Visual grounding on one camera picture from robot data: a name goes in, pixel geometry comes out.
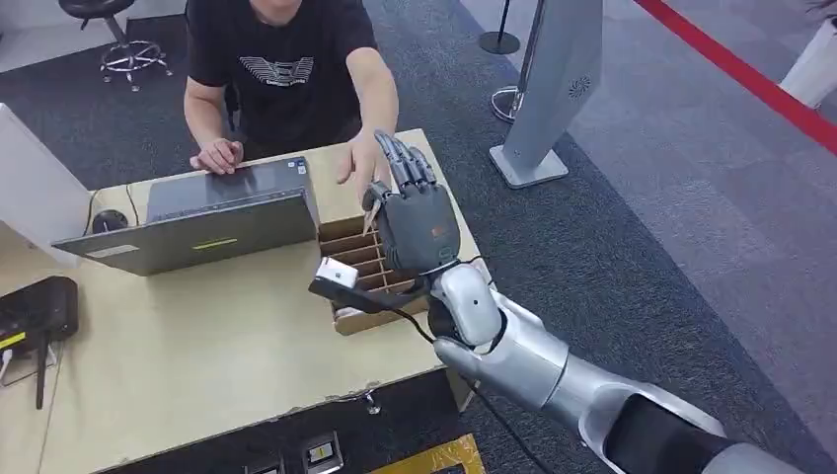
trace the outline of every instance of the wooden table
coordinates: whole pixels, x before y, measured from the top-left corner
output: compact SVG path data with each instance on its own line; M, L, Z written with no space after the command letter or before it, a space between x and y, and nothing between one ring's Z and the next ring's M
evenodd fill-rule
M423 132L399 137L446 185ZM341 144L293 154L309 162L323 223L362 214L354 187L335 183L344 153ZM160 180L129 185L140 221ZM125 186L101 190L95 208L117 208L132 220ZM469 259L479 252L455 200L454 208L460 257ZM81 329L52 371L57 389L42 412L30 406L28 384L0 391L0 420L11 412L16 422L0 425L0 472L100 471L443 367L406 321L336 333L328 301L307 291L320 260L315 242L151 277L89 261L57 271L34 250L17 258L14 270L3 264L0 293L50 274L73 277ZM449 378L464 404L467 388Z

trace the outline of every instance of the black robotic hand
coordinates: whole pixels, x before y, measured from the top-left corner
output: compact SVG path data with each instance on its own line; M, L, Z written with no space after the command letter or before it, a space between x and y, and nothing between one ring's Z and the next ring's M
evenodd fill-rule
M411 276L423 275L456 262L459 225L447 190L436 183L427 159L417 148L381 131L375 139L384 150L398 193L380 181L369 185L363 209L375 216L386 264Z

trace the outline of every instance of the stool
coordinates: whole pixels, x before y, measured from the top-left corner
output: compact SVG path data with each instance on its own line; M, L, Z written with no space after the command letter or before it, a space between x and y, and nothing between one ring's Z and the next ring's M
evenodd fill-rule
M111 72L124 72L131 91L139 92L139 86L133 82L132 72L151 64L163 66L167 76L171 76L172 71L163 61L166 53L158 44L151 41L129 41L119 23L116 22L114 15L133 5L133 2L134 0L58 0L61 9L69 16L84 20L81 25L82 30L91 20L105 20L111 33L114 34L116 45L102 55L99 70L104 74L103 80L111 82Z

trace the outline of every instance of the white cable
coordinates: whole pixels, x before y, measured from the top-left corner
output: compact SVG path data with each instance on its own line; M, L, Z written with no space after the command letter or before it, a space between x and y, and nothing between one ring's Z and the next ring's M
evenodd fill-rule
M12 356L14 354L15 352L11 349L3 351L3 365L0 366L0 383L3 382L3 375L6 375L6 369L9 368L9 364L12 362Z

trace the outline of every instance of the robotic arm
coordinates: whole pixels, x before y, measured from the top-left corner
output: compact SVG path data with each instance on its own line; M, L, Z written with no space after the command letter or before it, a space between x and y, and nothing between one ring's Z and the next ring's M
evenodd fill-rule
M412 273L417 285L382 299L318 272L309 289L365 312L429 293L433 348L448 367L562 422L616 473L800 474L751 444L727 439L718 420L679 397L572 355L540 318L457 259L450 197L420 151L383 133L376 138L399 192L373 183L363 206L368 211L380 201L376 221L387 265Z

